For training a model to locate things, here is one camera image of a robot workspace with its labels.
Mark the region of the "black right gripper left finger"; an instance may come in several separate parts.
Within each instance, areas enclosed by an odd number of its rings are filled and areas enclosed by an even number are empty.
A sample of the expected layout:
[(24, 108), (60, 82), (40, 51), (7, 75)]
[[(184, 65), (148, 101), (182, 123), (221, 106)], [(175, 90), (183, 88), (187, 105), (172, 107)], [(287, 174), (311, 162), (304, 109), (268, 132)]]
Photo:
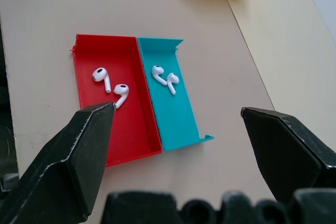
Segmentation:
[(87, 221), (102, 182), (114, 113), (112, 102), (77, 111), (6, 197), (1, 223)]

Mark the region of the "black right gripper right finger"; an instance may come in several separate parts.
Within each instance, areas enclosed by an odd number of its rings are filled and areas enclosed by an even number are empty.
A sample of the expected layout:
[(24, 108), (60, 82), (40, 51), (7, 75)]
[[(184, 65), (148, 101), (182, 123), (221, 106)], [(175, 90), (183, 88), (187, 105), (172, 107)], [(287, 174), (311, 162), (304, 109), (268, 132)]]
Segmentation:
[(289, 203), (298, 189), (335, 187), (335, 152), (296, 117), (251, 107), (240, 114), (276, 201)]

